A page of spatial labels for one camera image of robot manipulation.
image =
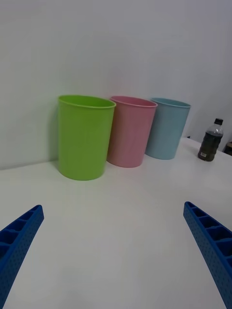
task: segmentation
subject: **black object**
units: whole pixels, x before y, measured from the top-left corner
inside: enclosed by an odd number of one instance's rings
[[[220,118],[216,118],[215,119],[215,122],[214,122],[216,125],[222,125],[222,123],[223,123],[223,119],[220,119]]]
[[[228,155],[232,155],[232,141],[226,144],[224,153]]]
[[[214,125],[207,129],[202,145],[198,152],[198,157],[201,160],[213,161],[223,136],[223,130],[221,127],[222,123],[222,119],[216,118]]]

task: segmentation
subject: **green cup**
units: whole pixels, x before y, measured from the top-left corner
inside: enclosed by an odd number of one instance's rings
[[[67,95],[59,99],[59,171],[76,180],[104,172],[116,104],[110,100]]]

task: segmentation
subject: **pink cup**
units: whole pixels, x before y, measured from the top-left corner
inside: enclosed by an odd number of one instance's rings
[[[116,107],[107,161],[123,168],[140,166],[158,105],[141,98],[114,96],[110,100]]]

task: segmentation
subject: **bottle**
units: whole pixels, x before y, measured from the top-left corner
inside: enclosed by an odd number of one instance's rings
[[[222,119],[216,118],[214,125],[207,129],[202,145],[198,152],[198,157],[201,160],[213,161],[223,136],[223,130],[221,127],[222,123]]]

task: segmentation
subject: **blue cup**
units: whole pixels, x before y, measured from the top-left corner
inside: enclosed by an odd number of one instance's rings
[[[175,157],[191,105],[167,98],[152,98],[158,104],[146,154],[162,160]]]

